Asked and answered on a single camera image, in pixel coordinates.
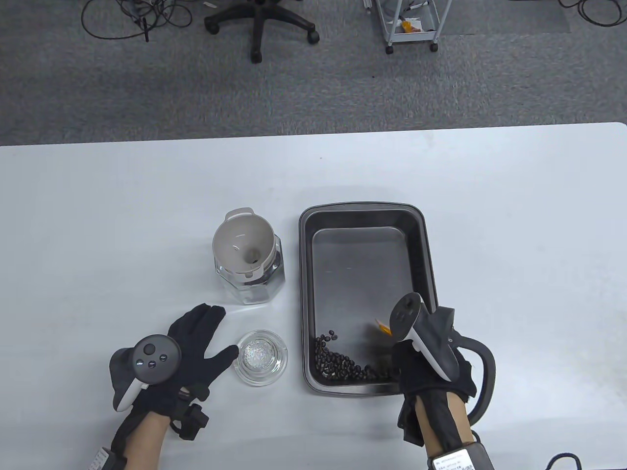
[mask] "metal cart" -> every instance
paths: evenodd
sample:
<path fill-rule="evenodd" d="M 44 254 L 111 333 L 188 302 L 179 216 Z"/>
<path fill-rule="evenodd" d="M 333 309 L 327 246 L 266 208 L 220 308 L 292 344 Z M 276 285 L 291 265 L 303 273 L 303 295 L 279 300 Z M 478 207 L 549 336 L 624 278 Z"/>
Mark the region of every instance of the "metal cart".
<path fill-rule="evenodd" d="M 408 43 L 411 41 L 431 41 L 429 49 L 437 52 L 438 39 L 446 21 L 448 11 L 453 0 L 446 0 L 446 7 L 442 19 L 438 16 L 433 0 L 374 0 L 379 10 L 383 38 L 387 42 L 386 54 L 394 52 L 394 43 Z M 364 0 L 364 5 L 370 4 L 371 0 Z M 419 18 L 421 31 L 417 33 L 405 33 L 398 25 L 399 19 Z"/>

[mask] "gray carpet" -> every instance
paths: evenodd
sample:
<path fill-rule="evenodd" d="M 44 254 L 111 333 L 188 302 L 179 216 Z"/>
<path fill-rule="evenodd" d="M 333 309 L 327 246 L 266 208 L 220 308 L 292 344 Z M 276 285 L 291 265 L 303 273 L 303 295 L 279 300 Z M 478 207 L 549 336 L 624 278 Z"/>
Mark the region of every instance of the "gray carpet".
<path fill-rule="evenodd" d="M 87 36 L 84 0 L 4 0 L 0 144 L 627 121 L 627 24 L 598 28 L 531 2 L 522 29 L 503 30 L 517 3 L 464 25 L 494 1 L 506 2 L 455 0 L 457 34 L 439 52 L 400 44 L 386 56 L 361 0 L 285 0 L 318 25 L 320 43 L 269 22 L 252 65 L 251 23 L 211 36 L 202 2 L 191 27 L 161 28 L 147 44 Z M 91 27 L 135 31 L 112 0 L 96 3 Z"/>

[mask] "hand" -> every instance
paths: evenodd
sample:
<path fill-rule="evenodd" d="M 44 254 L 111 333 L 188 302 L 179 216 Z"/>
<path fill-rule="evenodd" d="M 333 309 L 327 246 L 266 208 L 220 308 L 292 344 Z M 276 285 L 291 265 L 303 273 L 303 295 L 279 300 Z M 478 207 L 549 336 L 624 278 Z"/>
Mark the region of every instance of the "hand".
<path fill-rule="evenodd" d="M 469 396 L 474 397 L 477 394 L 477 387 L 470 375 L 472 366 L 457 348 L 454 353 L 460 365 L 460 378 L 455 382 L 447 382 L 433 370 L 424 355 L 414 349 L 411 340 L 395 344 L 392 347 L 392 365 L 400 369 L 401 392 L 406 395 L 420 395 L 428 390 L 445 390 L 454 392 L 467 403 Z"/>
<path fill-rule="evenodd" d="M 463 403 L 477 394 L 477 387 L 470 375 L 470 362 L 457 349 L 454 352 L 460 365 L 460 377 L 455 382 L 447 382 L 433 370 L 424 355 L 414 349 L 411 340 L 392 348 L 392 364 L 400 371 L 399 388 L 405 396 L 398 427 L 404 431 L 405 441 L 418 446 L 426 444 L 430 456 L 449 447 L 460 447 L 461 437 L 472 439 Z M 457 400 L 454 410 L 451 399 L 447 400 L 447 392 L 461 399 Z"/>
<path fill-rule="evenodd" d="M 226 312 L 220 306 L 198 305 L 176 320 L 167 334 L 181 348 L 181 364 L 174 375 L 161 384 L 140 392 L 133 402 L 134 411 L 153 411 L 172 417 L 181 389 L 186 399 L 205 401 L 209 386 L 238 356 L 236 345 L 228 346 L 210 359 L 204 352 Z"/>

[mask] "forearm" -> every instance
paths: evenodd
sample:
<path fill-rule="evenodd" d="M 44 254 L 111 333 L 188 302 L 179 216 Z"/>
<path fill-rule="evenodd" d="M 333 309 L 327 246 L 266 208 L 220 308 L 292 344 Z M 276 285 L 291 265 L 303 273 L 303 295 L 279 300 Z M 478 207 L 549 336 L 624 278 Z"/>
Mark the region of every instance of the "forearm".
<path fill-rule="evenodd" d="M 170 418 L 150 412 L 126 442 L 125 470 L 157 470 Z"/>
<path fill-rule="evenodd" d="M 472 436 L 472 432 L 470 431 L 470 423 L 468 422 L 468 416 L 466 414 L 466 404 L 461 401 L 459 396 L 452 392 L 447 392 L 446 397 L 448 398 L 448 409 L 451 411 L 453 420 L 455 420 L 461 441 L 464 444 L 473 442 L 474 438 Z M 416 416 L 418 417 L 420 431 L 423 434 L 424 448 L 427 451 L 427 455 L 429 457 L 441 455 L 444 450 L 442 449 L 442 445 L 438 441 L 435 432 L 429 424 L 429 419 L 427 418 L 424 404 L 420 397 L 416 398 Z"/>

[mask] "chair caster wheel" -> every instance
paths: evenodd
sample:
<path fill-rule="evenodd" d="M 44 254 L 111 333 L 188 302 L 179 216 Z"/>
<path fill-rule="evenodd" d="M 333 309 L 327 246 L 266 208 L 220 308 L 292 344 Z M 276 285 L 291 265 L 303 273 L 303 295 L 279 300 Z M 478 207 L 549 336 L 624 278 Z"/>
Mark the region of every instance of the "chair caster wheel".
<path fill-rule="evenodd" d="M 207 21 L 207 19 L 204 20 L 204 27 L 211 34 L 218 34 L 220 32 L 220 25 L 218 23 L 212 23 L 210 21 Z"/>
<path fill-rule="evenodd" d="M 261 51 L 252 51 L 250 53 L 250 60 L 253 62 L 253 64 L 258 64 L 261 62 Z"/>
<path fill-rule="evenodd" d="M 320 35 L 318 34 L 318 31 L 309 31 L 307 33 L 307 42 L 309 44 L 315 44 L 318 41 L 320 41 Z"/>

